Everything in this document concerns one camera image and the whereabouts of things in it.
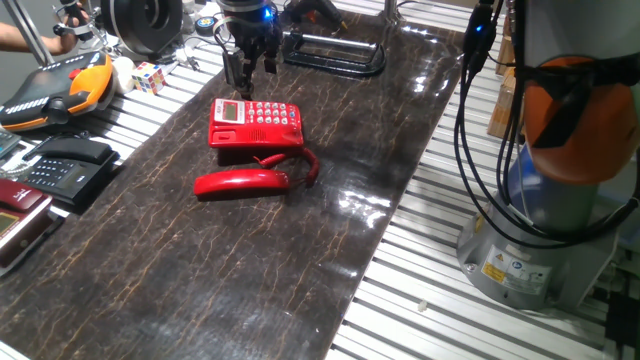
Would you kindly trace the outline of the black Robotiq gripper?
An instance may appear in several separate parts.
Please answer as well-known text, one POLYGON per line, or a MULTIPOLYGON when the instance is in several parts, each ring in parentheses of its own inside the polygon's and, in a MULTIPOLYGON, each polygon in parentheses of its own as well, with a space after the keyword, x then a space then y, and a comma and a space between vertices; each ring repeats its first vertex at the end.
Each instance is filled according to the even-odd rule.
POLYGON ((252 71, 246 74, 244 58, 264 57, 265 72, 277 73, 282 41, 278 9, 271 0, 217 0, 217 4, 229 18, 227 28, 237 47, 222 53, 226 82, 242 99, 251 100, 252 71))

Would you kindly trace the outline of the person's bare hand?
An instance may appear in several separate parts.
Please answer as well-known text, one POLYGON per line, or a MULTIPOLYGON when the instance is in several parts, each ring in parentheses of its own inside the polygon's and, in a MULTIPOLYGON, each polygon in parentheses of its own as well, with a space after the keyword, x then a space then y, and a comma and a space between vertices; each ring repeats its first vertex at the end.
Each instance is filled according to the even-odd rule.
MULTIPOLYGON (((84 3, 82 1, 77 2, 76 6, 80 10, 80 14, 82 15, 82 19, 87 22, 89 20, 89 14, 84 9, 84 3)), ((77 28, 80 26, 80 20, 75 15, 67 15, 65 17, 65 24, 69 27, 77 28)), ((71 33, 67 33, 65 35, 58 36, 53 40, 53 44, 50 47, 50 51, 53 55, 64 55, 69 53, 77 44, 77 38, 75 35, 71 33)))

